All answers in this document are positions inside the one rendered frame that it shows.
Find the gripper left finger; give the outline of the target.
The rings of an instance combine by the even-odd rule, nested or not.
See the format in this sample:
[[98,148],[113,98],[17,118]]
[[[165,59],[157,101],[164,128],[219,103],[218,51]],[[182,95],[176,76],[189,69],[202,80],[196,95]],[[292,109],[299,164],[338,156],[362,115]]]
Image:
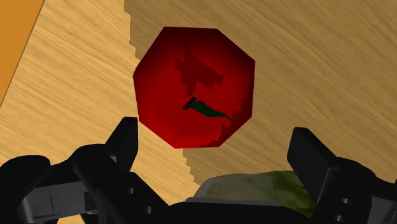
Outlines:
[[155,224],[169,205],[136,173],[136,117],[124,117],[104,144],[79,147],[51,165],[24,155],[0,166],[0,224],[57,224],[80,215],[85,224]]

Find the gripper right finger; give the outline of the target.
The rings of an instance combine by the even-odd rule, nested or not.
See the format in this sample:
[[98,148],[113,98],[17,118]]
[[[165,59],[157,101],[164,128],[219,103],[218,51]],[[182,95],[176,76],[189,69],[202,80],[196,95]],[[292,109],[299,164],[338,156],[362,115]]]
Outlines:
[[293,129],[287,160],[317,205],[308,224],[397,224],[397,180],[334,155],[308,128]]

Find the pale green rounded object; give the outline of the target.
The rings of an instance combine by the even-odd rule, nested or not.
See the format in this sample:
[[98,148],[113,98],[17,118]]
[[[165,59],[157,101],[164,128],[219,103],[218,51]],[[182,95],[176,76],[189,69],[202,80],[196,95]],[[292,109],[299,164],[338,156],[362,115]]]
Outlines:
[[237,202],[270,202],[311,216],[316,208],[294,171],[226,174],[204,181],[195,198]]

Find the red apple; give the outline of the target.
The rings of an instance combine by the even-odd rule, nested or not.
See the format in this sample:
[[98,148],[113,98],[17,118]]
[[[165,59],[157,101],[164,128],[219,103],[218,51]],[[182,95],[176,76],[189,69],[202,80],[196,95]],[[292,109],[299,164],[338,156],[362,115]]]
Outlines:
[[133,74],[139,120],[173,148],[219,147],[252,116],[254,74],[218,29],[164,27]]

